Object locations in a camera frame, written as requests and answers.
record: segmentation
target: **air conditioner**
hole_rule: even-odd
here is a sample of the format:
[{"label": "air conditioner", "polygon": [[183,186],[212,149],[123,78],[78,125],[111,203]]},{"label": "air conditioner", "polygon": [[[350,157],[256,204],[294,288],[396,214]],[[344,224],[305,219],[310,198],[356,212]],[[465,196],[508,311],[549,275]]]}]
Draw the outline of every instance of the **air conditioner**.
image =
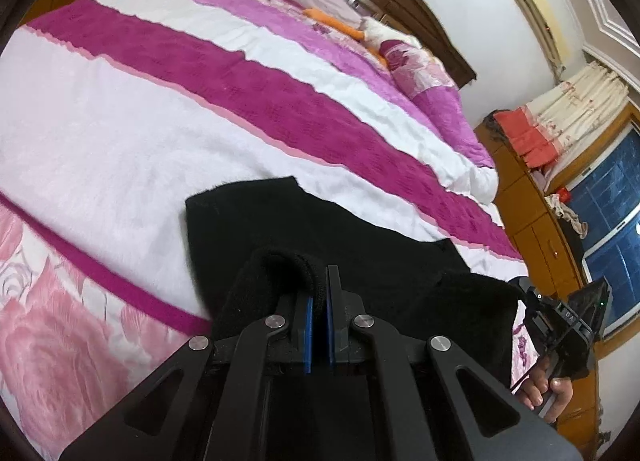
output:
[{"label": "air conditioner", "polygon": [[570,53],[548,0],[516,0],[516,2],[540,42],[556,82],[560,83]]}]

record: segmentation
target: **white fluffy stripe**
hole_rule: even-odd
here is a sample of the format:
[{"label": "white fluffy stripe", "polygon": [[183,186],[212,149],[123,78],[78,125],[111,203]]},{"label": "white fluffy stripe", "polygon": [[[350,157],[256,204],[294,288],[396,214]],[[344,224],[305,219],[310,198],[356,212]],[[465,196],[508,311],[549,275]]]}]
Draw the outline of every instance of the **white fluffy stripe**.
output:
[{"label": "white fluffy stripe", "polygon": [[[0,59],[0,190],[161,300],[206,315],[188,267],[184,200],[226,182],[293,175],[372,224],[419,241],[445,237],[411,203],[345,168],[279,148],[229,111],[126,71],[19,29]],[[527,272],[483,248],[458,250],[476,273]]]},{"label": "white fluffy stripe", "polygon": [[498,187],[495,170],[477,167],[402,108],[371,91],[361,79],[342,73],[297,42],[225,9],[193,0],[95,1],[120,13],[213,42],[227,51],[242,51],[248,60],[286,72],[346,107],[396,149],[430,166],[446,189],[471,196],[482,204],[494,200]]}]

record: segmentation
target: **blue window glass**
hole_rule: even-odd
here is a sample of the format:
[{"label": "blue window glass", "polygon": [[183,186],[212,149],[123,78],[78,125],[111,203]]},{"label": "blue window glass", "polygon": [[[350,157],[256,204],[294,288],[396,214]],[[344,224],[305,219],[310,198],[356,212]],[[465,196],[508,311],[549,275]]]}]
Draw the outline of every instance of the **blue window glass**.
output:
[{"label": "blue window glass", "polygon": [[568,206],[589,223],[589,250],[640,203],[640,134],[632,130],[571,194]]},{"label": "blue window glass", "polygon": [[613,292],[606,325],[640,303],[640,214],[586,258],[592,279],[605,277]]}]

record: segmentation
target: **pink and white striped blanket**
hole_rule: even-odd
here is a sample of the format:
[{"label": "pink and white striped blanket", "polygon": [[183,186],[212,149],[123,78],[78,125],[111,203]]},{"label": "pink and white striped blanket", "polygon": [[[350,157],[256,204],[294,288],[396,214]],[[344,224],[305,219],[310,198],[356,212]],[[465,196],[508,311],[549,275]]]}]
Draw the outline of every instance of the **pink and white striped blanket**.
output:
[{"label": "pink and white striped blanket", "polygon": [[[201,190],[293,175],[450,237],[475,273],[526,275],[495,171],[284,0],[78,0],[15,32],[0,98],[0,396],[45,459],[207,331],[184,231]],[[523,317],[513,378],[535,359]]]}]

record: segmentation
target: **cabinet door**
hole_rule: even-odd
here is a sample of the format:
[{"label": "cabinet door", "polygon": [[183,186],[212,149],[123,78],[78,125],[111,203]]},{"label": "cabinet door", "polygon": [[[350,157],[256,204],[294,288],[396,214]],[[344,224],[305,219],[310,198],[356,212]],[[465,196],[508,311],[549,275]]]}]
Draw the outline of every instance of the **cabinet door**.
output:
[{"label": "cabinet door", "polygon": [[558,423],[558,434],[580,447],[590,443],[596,432],[596,410],[589,409]]},{"label": "cabinet door", "polygon": [[493,134],[482,124],[476,127],[474,132],[476,133],[478,141],[484,145],[485,149],[487,149],[491,155],[494,155],[500,147],[504,146],[500,140],[494,139]]},{"label": "cabinet door", "polygon": [[500,147],[495,152],[494,162],[495,170],[500,180],[498,183],[498,193],[506,190],[525,174],[518,160],[505,146]]},{"label": "cabinet door", "polygon": [[556,291],[559,297],[563,300],[566,300],[574,291],[580,289],[580,282],[575,277],[565,279],[564,281],[556,281],[554,279],[554,284],[556,284]]},{"label": "cabinet door", "polygon": [[495,198],[507,235],[517,234],[545,214],[543,203],[540,192],[528,176],[521,177]]},{"label": "cabinet door", "polygon": [[546,264],[545,256],[540,250],[540,244],[531,226],[527,226],[513,236],[518,251],[522,255],[531,282],[542,295],[553,295],[556,291],[554,281]]},{"label": "cabinet door", "polygon": [[551,216],[546,214],[533,223],[533,231],[538,238],[551,277],[556,285],[574,277],[574,268],[564,247],[563,237]]},{"label": "cabinet door", "polygon": [[558,418],[558,424],[564,423],[572,417],[590,411],[596,407],[596,373],[591,371],[589,376],[581,380],[574,380],[574,397]]}]

